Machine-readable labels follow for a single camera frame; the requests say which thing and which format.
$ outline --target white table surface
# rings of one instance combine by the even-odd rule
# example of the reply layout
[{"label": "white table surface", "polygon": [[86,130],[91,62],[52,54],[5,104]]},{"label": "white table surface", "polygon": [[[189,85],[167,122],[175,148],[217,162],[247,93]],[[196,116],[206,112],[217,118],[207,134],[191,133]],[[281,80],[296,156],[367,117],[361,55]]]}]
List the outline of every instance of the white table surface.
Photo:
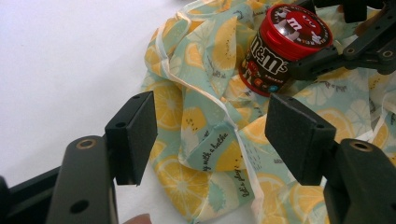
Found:
[{"label": "white table surface", "polygon": [[[1,0],[0,175],[9,187],[59,166],[66,146],[102,135],[146,73],[153,32],[191,0]],[[120,221],[186,223],[150,166],[117,187]],[[253,223],[249,204],[207,223]]]}]

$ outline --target m&m's container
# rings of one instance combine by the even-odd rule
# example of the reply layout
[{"label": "m&m's container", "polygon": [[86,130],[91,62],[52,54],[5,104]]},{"label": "m&m's container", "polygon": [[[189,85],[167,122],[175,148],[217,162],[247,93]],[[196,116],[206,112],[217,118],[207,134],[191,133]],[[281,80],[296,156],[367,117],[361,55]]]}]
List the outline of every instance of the m&m's container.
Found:
[{"label": "m&m's container", "polygon": [[289,62],[331,43],[329,28],[309,10],[287,4],[270,7],[239,68],[239,75],[251,90],[269,96],[290,81]]}]

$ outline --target fabric wrap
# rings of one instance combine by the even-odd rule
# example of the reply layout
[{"label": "fabric wrap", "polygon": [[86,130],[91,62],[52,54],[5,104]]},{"label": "fabric wrap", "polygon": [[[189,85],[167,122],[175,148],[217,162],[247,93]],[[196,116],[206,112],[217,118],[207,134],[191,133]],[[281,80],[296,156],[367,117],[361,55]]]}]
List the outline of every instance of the fabric wrap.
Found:
[{"label": "fabric wrap", "polygon": [[[329,222],[322,187],[299,185],[265,137],[268,98],[247,88],[237,72],[266,9],[276,3],[291,1],[193,2],[149,41],[141,91],[154,91],[158,124],[149,160],[189,223],[245,203],[252,203],[257,223]],[[342,50],[357,24],[344,23],[336,7],[318,14]],[[393,74],[340,68],[315,81],[297,81],[286,94],[334,125],[337,142],[372,142],[395,163]]]}]

